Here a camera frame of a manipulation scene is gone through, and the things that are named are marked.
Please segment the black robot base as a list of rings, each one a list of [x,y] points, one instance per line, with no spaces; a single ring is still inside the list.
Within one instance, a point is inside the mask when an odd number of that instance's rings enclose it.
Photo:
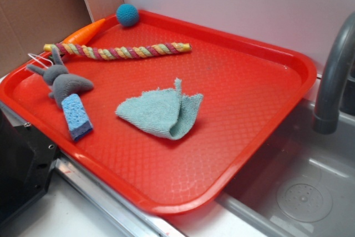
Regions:
[[[58,154],[35,126],[13,126],[1,112],[1,227],[47,193]]]

